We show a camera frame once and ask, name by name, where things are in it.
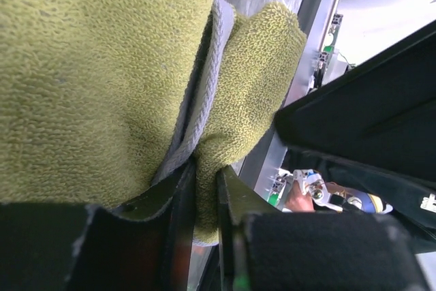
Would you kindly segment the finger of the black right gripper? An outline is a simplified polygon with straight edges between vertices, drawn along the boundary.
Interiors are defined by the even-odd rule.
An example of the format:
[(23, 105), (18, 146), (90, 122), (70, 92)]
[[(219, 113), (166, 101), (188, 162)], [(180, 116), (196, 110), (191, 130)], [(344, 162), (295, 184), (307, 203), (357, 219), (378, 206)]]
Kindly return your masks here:
[(282, 141), (393, 172), (435, 168), (435, 26), (281, 109)]
[(417, 254), (435, 251), (435, 214), (420, 207), (425, 197), (435, 194), (434, 189), (400, 176), (378, 173), (296, 149), (289, 150), (289, 169), (314, 169), (327, 182), (378, 196), (393, 207), (391, 215), (411, 235)]

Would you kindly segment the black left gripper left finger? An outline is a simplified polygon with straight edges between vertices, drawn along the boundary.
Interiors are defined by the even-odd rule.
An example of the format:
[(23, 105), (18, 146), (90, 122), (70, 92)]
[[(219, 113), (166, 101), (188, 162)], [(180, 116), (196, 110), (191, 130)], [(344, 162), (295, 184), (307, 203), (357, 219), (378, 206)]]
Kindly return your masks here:
[(2, 290), (185, 290), (195, 221), (188, 161), (113, 210), (1, 205)]

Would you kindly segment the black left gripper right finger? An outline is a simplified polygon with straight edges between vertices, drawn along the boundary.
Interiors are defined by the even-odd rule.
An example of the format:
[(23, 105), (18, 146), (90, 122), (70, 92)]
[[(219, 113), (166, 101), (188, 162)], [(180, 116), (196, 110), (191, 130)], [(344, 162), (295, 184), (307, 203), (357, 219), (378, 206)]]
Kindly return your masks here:
[(387, 215), (282, 213), (231, 167), (216, 176), (223, 290), (428, 290)]

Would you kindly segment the grey yellow frog towel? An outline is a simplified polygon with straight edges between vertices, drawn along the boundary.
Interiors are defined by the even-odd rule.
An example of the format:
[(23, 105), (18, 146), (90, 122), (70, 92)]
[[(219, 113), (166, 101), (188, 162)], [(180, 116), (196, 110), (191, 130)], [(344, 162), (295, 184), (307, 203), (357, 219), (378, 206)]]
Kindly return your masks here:
[(271, 76), (255, 15), (224, 0), (1, 0), (1, 201), (113, 208), (195, 157), (194, 238), (215, 244), (215, 174), (280, 100), (252, 97)]

